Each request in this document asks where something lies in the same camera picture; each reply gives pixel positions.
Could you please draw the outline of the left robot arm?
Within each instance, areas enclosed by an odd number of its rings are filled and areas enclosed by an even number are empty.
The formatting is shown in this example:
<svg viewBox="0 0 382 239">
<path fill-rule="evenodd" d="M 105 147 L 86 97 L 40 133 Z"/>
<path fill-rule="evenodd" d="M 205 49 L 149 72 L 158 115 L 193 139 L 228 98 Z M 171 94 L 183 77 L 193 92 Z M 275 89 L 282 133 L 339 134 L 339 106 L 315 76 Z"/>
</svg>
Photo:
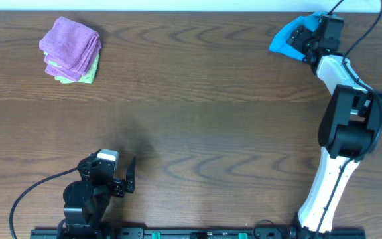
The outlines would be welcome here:
<svg viewBox="0 0 382 239">
<path fill-rule="evenodd" d="M 123 198 L 135 191 L 136 158 L 124 179 L 115 178 L 118 152 L 99 150 L 78 163 L 81 179 L 69 184 L 63 192 L 64 219 L 59 223 L 57 238 L 115 238 L 116 230 L 102 218 L 111 197 Z"/>
</svg>

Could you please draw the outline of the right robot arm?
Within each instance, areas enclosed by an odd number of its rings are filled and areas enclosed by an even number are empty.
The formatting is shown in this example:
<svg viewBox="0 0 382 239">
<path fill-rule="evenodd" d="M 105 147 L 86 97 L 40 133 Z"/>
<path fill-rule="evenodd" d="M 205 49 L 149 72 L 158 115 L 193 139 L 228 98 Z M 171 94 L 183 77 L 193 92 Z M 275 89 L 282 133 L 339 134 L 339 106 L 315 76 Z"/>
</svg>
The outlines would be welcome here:
<svg viewBox="0 0 382 239">
<path fill-rule="evenodd" d="M 344 20 L 331 13 L 311 30 L 299 25 L 287 44 L 304 55 L 313 73 L 331 93 L 318 130 L 321 157 L 308 198 L 299 209 L 289 238 L 361 238 L 357 230 L 333 230 L 345 187 L 382 132 L 382 93 L 365 84 L 338 51 Z"/>
</svg>

